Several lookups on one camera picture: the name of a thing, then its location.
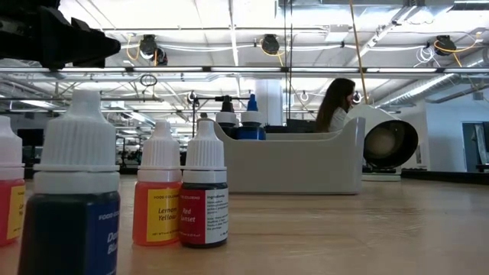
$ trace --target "round speaker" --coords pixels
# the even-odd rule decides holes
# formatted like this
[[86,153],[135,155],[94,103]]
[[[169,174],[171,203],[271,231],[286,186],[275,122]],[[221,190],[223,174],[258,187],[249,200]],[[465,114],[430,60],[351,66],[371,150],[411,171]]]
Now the round speaker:
[[373,167],[389,169],[407,162],[418,146],[418,134],[409,123],[384,121],[365,137],[364,158]]

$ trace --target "blue bottle in background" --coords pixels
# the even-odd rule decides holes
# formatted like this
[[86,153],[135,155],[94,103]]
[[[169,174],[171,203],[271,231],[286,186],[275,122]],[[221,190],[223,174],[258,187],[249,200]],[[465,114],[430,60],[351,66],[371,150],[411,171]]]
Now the blue bottle in background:
[[258,105],[255,94],[250,95],[246,112],[241,114],[241,123],[243,126],[238,128],[236,139],[238,140],[259,140],[264,141],[265,130],[261,127],[263,117],[258,111]]

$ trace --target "lemon yellow label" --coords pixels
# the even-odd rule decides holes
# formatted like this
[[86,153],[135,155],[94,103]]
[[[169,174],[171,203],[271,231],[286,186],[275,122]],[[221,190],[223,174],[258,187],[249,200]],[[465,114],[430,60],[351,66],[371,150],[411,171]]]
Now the lemon yellow label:
[[21,235],[22,217],[24,217],[24,194],[25,186],[11,188],[7,239],[16,238]]
[[178,189],[147,191],[147,241],[178,237]]

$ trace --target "dark hair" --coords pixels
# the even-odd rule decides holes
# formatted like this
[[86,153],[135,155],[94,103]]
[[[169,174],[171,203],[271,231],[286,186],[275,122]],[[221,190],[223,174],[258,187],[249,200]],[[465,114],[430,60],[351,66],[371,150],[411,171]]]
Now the dark hair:
[[316,119],[316,130],[318,132],[327,132],[333,113],[337,108],[343,108],[348,112],[349,104],[346,98],[352,95],[355,89],[355,83],[350,79],[335,79],[329,85],[328,90],[319,107],[318,117]]

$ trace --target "bottle label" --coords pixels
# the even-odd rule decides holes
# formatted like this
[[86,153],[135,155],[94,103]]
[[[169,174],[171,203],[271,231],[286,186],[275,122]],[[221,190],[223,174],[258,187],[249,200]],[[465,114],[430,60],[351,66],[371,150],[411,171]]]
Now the bottle label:
[[178,193],[180,189],[147,191],[147,241],[168,241],[178,237]]
[[21,235],[22,217],[24,217],[24,194],[25,186],[11,188],[7,227],[8,240]]
[[115,275],[119,203],[94,204],[88,209],[86,275]]
[[228,237],[228,189],[180,190],[180,240],[212,244]]

